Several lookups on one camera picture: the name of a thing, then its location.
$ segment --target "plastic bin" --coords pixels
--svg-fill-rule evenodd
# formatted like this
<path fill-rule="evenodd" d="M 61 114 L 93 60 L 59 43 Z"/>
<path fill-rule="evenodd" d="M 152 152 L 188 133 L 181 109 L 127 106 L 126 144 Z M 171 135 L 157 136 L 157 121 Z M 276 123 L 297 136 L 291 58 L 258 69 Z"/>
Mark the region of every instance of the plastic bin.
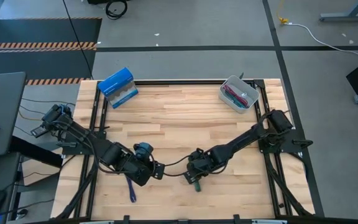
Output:
<path fill-rule="evenodd" d="M 247 93 L 246 100 L 248 101 L 248 108 L 240 108 L 235 105 L 227 96 L 224 94 L 223 86 L 225 84 L 232 84 L 240 91 Z M 259 99 L 259 92 L 252 88 L 250 85 L 243 82 L 239 77 L 232 75 L 230 76 L 219 88 L 219 98 L 223 100 L 227 105 L 233 108 L 236 112 L 242 114 L 245 113 L 252 105 Z"/>

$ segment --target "blue tool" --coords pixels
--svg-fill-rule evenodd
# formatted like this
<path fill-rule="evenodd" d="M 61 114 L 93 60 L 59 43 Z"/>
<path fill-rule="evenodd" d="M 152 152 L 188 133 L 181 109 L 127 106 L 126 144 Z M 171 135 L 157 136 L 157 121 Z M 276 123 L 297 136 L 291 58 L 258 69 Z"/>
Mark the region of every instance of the blue tool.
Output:
<path fill-rule="evenodd" d="M 135 195 L 135 190 L 134 187 L 132 186 L 132 181 L 129 177 L 125 176 L 125 178 L 127 179 L 128 182 L 128 187 L 129 187 L 129 198 L 131 200 L 132 203 L 136 202 L 136 195 Z"/>

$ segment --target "blue box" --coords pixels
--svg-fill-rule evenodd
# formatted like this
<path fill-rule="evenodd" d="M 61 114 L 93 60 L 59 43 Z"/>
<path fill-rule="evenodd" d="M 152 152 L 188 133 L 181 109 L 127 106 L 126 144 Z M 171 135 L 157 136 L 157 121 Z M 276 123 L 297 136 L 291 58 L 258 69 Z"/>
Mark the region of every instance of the blue box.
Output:
<path fill-rule="evenodd" d="M 100 82 L 98 88 L 114 109 L 138 94 L 134 77 L 128 68 L 123 68 Z"/>

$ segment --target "black desk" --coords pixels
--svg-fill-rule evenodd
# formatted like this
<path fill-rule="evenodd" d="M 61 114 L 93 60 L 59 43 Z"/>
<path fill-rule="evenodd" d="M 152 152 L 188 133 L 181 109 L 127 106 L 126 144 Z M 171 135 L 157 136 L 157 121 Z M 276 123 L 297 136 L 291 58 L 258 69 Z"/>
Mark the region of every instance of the black desk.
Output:
<path fill-rule="evenodd" d="M 9 150 L 25 78 L 24 72 L 0 74 L 0 155 Z"/>
<path fill-rule="evenodd" d="M 21 155 L 51 166 L 59 168 L 62 166 L 62 158 L 59 155 L 12 136 L 25 79 L 24 72 L 0 74 L 0 190 L 17 180 Z M 13 208 L 11 205 L 13 191 L 14 185 L 6 188 L 7 199 L 1 212 Z M 7 215 L 1 216 L 0 223 L 5 223 L 6 218 Z"/>

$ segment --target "wire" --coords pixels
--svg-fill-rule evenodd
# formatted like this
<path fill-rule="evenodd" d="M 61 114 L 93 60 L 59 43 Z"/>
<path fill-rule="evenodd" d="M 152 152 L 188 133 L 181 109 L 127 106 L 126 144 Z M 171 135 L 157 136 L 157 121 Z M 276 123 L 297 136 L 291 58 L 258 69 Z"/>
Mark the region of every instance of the wire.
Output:
<path fill-rule="evenodd" d="M 179 176 L 185 175 L 185 174 L 186 174 L 186 172 L 183 172 L 183 173 L 181 173 L 181 174 L 166 174 L 166 173 L 164 172 L 164 175 L 167 175 L 167 176 L 169 176 L 169 177 L 179 177 Z"/>
<path fill-rule="evenodd" d="M 189 158 L 189 157 L 190 157 L 190 155 L 189 155 L 189 156 L 185 156 L 185 157 L 181 158 L 179 161 L 176 161 L 176 162 L 174 162 L 174 163 L 165 165 L 165 167 L 176 165 L 176 164 L 178 164 L 179 162 L 181 162 L 182 160 L 184 160 L 184 159 L 186 159 L 186 158 Z"/>
<path fill-rule="evenodd" d="M 226 162 L 226 164 L 224 165 L 223 169 L 221 169 L 220 171 L 210 172 L 210 174 L 221 174 L 221 173 L 223 173 L 223 171 L 226 169 L 228 163 L 229 163 L 229 162 Z"/>
<path fill-rule="evenodd" d="M 318 43 L 323 44 L 323 45 L 325 45 L 325 46 L 327 46 L 327 47 L 330 47 L 330 48 L 332 48 L 332 49 L 338 50 L 338 51 L 340 51 L 340 52 L 349 52 L 349 53 L 353 53 L 353 54 L 358 55 L 357 52 L 354 52 L 354 51 L 351 51 L 351 50 L 342 50 L 342 49 L 333 47 L 333 46 L 331 46 L 331 45 L 329 45 L 329 44 L 326 44 L 326 43 L 324 43 L 324 42 L 318 40 L 316 37 L 314 37 L 314 35 L 311 33 L 311 31 L 309 30 L 309 28 L 307 28 L 307 26 L 304 26 L 304 25 L 301 25 L 301 24 L 293 24 L 293 23 L 291 23 L 291 22 L 284 23 L 284 25 L 303 27 L 303 28 L 305 28 L 305 29 L 309 32 L 309 34 L 311 35 L 311 37 L 312 37 L 315 41 L 317 41 Z"/>
<path fill-rule="evenodd" d="M 69 162 L 70 160 L 72 160 L 75 156 L 76 156 L 76 155 L 71 156 L 71 157 L 61 166 L 61 168 L 60 168 L 60 170 L 59 170 L 59 173 L 62 171 L 63 167 L 64 167 L 66 164 L 68 164 L 68 162 Z M 31 175 L 33 175 L 33 174 L 38 174 L 38 175 L 54 175 L 54 174 L 40 174 L 40 173 L 38 173 L 38 172 L 32 172 L 31 174 L 29 174 L 29 175 L 23 177 L 23 179 L 26 178 L 26 177 L 29 177 L 29 176 L 31 176 Z M 9 184 L 8 186 L 4 187 L 4 190 L 6 190 L 9 186 L 14 185 L 15 183 L 16 183 L 16 180 L 15 180 L 13 183 Z"/>
<path fill-rule="evenodd" d="M 277 10 L 276 10 L 276 16 L 277 16 L 278 20 L 279 20 L 282 24 L 288 22 L 288 19 L 282 18 L 282 17 L 280 17 L 280 16 L 278 15 L 278 13 L 280 12 L 280 10 L 281 10 L 281 8 L 283 7 L 283 5 L 284 5 L 284 0 L 281 0 L 281 1 L 280 1 L 280 4 L 278 5 Z"/>
<path fill-rule="evenodd" d="M 27 101 L 36 102 L 36 103 L 66 103 L 67 105 L 75 106 L 74 103 L 68 103 L 68 102 L 58 101 L 58 100 L 44 101 L 44 100 L 30 100 L 30 99 L 27 99 L 27 98 L 22 98 L 22 100 L 27 100 Z"/>
<path fill-rule="evenodd" d="M 124 3 L 125 8 L 122 13 L 115 14 L 114 12 L 117 11 L 117 9 L 113 10 L 113 12 L 109 10 L 111 4 L 114 2 Z M 111 20 L 117 20 L 117 19 L 121 18 L 127 12 L 127 10 L 128 10 L 128 4 L 127 4 L 126 0 L 110 0 L 106 5 L 106 15 L 107 15 L 107 18 L 109 18 Z"/>
<path fill-rule="evenodd" d="M 23 209 L 23 208 L 28 208 L 28 207 L 31 207 L 31 206 L 34 206 L 34 205 L 38 205 L 38 204 L 40 204 L 40 203 L 52 202 L 52 201 L 54 201 L 54 200 L 55 200 L 55 199 L 53 198 L 53 199 L 46 200 L 46 201 L 35 202 L 35 203 L 30 204 L 30 205 L 26 205 L 26 206 L 23 206 L 23 207 L 19 207 L 19 208 L 15 208 L 15 209 L 9 210 L 9 211 L 7 211 L 7 212 L 2 212 L 2 213 L 0 213 L 0 215 L 6 215 L 6 214 L 9 214 L 9 213 L 12 213 L 12 212 L 16 212 L 16 211 L 18 211 L 18 210 L 20 210 L 20 209 Z"/>
<path fill-rule="evenodd" d="M 15 128 L 17 128 L 17 129 L 21 130 L 22 132 L 28 134 L 29 136 L 33 136 L 32 134 L 28 133 L 27 131 L 24 131 L 23 129 L 21 129 L 21 128 L 17 127 L 17 126 L 15 126 Z"/>
<path fill-rule="evenodd" d="M 82 49 L 82 46 L 81 46 L 80 39 L 78 38 L 77 32 L 76 32 L 75 29 L 74 29 L 73 21 L 71 21 L 70 14 L 68 13 L 66 1 L 65 1 L 65 0 L 62 0 L 62 1 L 63 1 L 63 4 L 65 5 L 66 13 L 67 13 L 67 16 L 68 16 L 68 20 L 70 21 L 71 28 L 73 28 L 73 32 L 74 32 L 75 38 L 77 39 L 77 42 L 78 42 L 78 45 L 80 46 L 82 55 L 84 56 L 84 59 L 85 59 L 85 62 L 86 62 L 86 66 L 88 67 L 88 70 L 89 70 L 89 74 L 91 75 L 91 78 L 94 80 L 93 75 L 92 75 L 92 70 L 91 70 L 91 67 L 90 67 L 90 63 L 88 62 L 88 59 L 87 59 L 86 56 L 85 56 L 84 50 Z"/>
<path fill-rule="evenodd" d="M 20 115 L 20 117 L 22 117 L 23 119 L 28 119 L 29 121 L 42 121 L 41 119 L 37 119 L 37 118 L 28 118 L 28 117 L 25 117 L 20 110 L 19 110 L 19 115 Z"/>
<path fill-rule="evenodd" d="M 30 112 L 33 112 L 33 113 L 38 113 L 38 114 L 42 114 L 42 115 L 45 115 L 45 113 L 43 112 L 39 112 L 39 111 L 33 111 L 33 110 L 29 110 L 27 108 L 25 108 L 24 106 L 20 105 L 21 108 L 25 109 L 26 111 L 30 111 Z"/>
<path fill-rule="evenodd" d="M 53 121 L 52 124 L 64 124 L 66 127 L 65 128 L 69 128 L 71 125 L 66 123 L 66 122 L 63 122 L 63 121 Z M 76 131 L 78 134 L 82 135 L 81 132 L 79 132 L 78 130 L 72 128 L 72 130 Z M 129 174 L 129 173 L 133 173 L 132 171 L 116 171 L 116 170 L 113 170 L 112 168 L 110 168 L 109 166 L 105 166 L 107 167 L 108 169 L 110 169 L 111 171 L 108 171 L 108 170 L 105 170 L 103 169 L 100 164 L 99 164 L 99 161 L 100 161 L 100 158 L 98 157 L 98 155 L 96 154 L 96 150 L 94 149 L 94 146 L 93 146 L 93 143 L 91 142 L 91 140 L 88 138 L 88 137 L 84 137 L 82 136 L 82 138 L 84 138 L 85 140 L 87 140 L 89 142 L 89 144 L 85 143 L 84 141 L 82 141 L 82 144 L 85 144 L 87 145 L 88 147 L 91 148 L 92 150 L 92 153 L 93 153 L 93 159 L 94 159 L 94 162 L 96 163 L 96 165 L 98 166 L 98 169 L 102 172 L 105 172 L 107 174 Z"/>

